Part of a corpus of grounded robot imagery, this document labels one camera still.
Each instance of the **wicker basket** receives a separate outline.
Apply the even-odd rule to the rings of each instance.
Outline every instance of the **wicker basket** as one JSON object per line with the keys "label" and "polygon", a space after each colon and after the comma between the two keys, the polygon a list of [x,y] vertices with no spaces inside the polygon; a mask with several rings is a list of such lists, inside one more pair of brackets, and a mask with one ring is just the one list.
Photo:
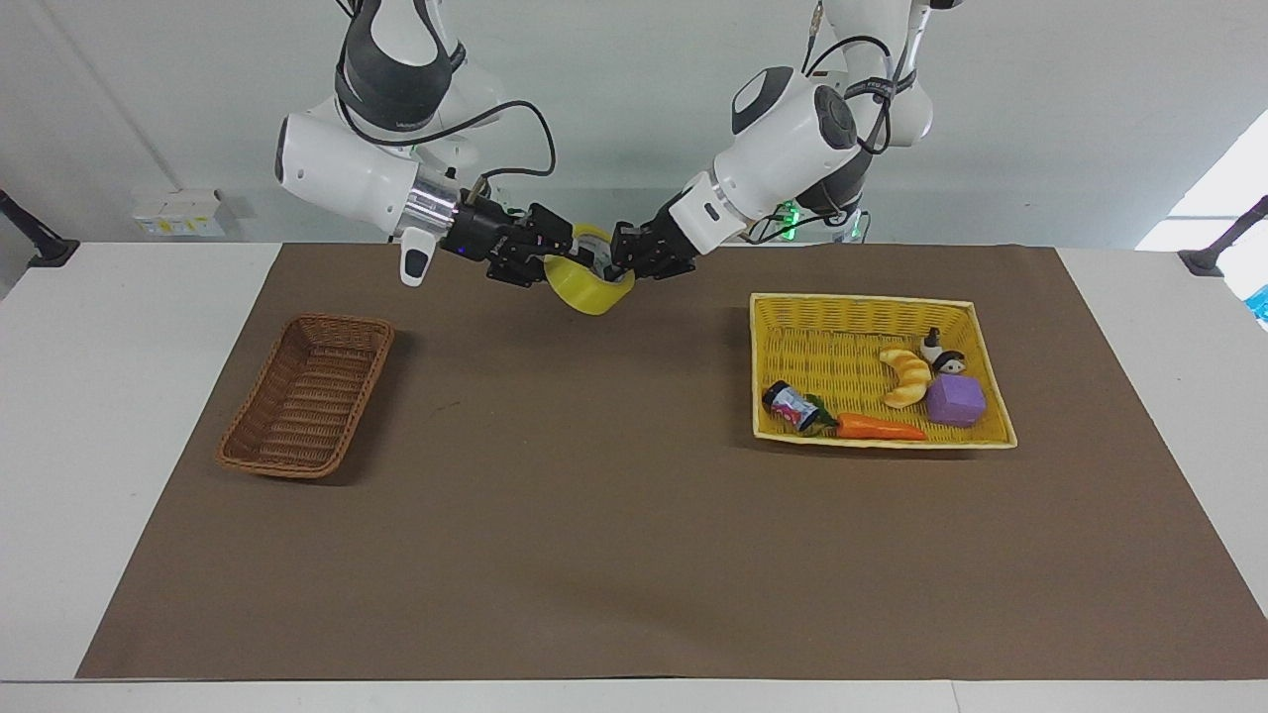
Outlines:
{"label": "wicker basket", "polygon": [[281,332],[216,461],[281,478],[339,468],[394,337],[379,320],[299,315]]}
{"label": "wicker basket", "polygon": [[[987,344],[971,302],[832,294],[753,294],[753,435],[796,444],[846,448],[999,449],[1016,448],[1017,435],[990,369]],[[896,384],[879,355],[889,346],[919,354],[929,327],[942,343],[962,351],[965,376],[981,383],[987,412],[970,429],[935,424],[924,403],[894,410],[881,397]],[[801,393],[822,396],[836,414],[851,412],[914,425],[928,440],[852,440],[808,438],[762,406],[762,393],[785,381]]]}

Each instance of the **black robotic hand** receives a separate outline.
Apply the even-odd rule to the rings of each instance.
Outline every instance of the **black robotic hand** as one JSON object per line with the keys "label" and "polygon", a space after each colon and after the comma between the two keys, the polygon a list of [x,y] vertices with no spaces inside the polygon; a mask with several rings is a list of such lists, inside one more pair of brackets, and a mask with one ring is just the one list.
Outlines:
{"label": "black robotic hand", "polygon": [[454,226],[440,247],[468,260],[488,260],[489,279],[531,287],[545,279],[541,258],[573,252],[572,223],[534,203],[526,216],[511,217],[487,198],[463,192]]}
{"label": "black robotic hand", "polygon": [[696,269],[696,250],[682,228],[670,214],[670,208],[681,198],[675,197],[642,227],[616,223],[612,231],[612,265],[620,271],[634,270],[638,278],[666,279]]}

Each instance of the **toy penguin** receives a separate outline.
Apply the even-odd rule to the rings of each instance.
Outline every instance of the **toy penguin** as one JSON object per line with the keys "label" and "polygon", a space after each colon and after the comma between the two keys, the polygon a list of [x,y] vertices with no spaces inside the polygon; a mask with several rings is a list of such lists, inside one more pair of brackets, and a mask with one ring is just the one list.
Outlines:
{"label": "toy penguin", "polygon": [[959,374],[967,369],[962,353],[942,349],[942,332],[938,327],[929,327],[928,336],[921,343],[921,356],[940,374]]}

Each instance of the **tape roll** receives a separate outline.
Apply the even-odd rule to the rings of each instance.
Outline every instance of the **tape roll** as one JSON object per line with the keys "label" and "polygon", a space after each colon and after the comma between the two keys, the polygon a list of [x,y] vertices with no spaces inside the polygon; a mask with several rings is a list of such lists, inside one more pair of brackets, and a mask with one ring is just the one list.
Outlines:
{"label": "tape roll", "polygon": [[[590,247],[586,242],[596,240],[606,245],[612,242],[612,236],[597,226],[573,226],[572,237],[586,247]],[[582,265],[558,255],[547,256],[545,269],[547,282],[550,283],[550,288],[555,291],[559,299],[563,299],[573,310],[593,317],[606,313],[629,294],[629,291],[634,289],[634,273],[625,273],[616,282],[605,282]]]}

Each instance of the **black mount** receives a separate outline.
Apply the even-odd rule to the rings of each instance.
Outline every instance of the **black mount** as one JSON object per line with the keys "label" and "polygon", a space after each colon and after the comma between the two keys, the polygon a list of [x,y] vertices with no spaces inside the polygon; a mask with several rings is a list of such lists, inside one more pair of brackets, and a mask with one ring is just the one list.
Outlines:
{"label": "black mount", "polygon": [[1202,250],[1181,250],[1181,261],[1189,269],[1189,273],[1200,278],[1222,278],[1224,271],[1216,264],[1220,261],[1220,255],[1229,247],[1232,247],[1232,244],[1238,239],[1265,217],[1268,217],[1268,195],[1260,198],[1254,208],[1238,218],[1232,223],[1232,227],[1220,236],[1220,240],[1212,242],[1210,247]]}
{"label": "black mount", "polygon": [[484,274],[489,279],[533,287],[547,279],[541,258],[560,255],[581,261],[569,255],[572,223],[549,208],[534,203],[527,214],[511,217],[493,200],[468,190],[463,190],[462,198],[454,225],[440,247],[472,261],[488,260]]}
{"label": "black mount", "polygon": [[34,244],[37,254],[27,263],[28,268],[61,268],[79,249],[77,240],[66,240],[53,232],[53,228],[24,211],[4,190],[0,190],[0,213]]}
{"label": "black mount", "polygon": [[695,271],[700,251],[670,214],[670,208],[682,195],[675,195],[642,227],[616,223],[616,230],[612,231],[612,264],[621,273],[634,270],[637,278],[663,280]]}

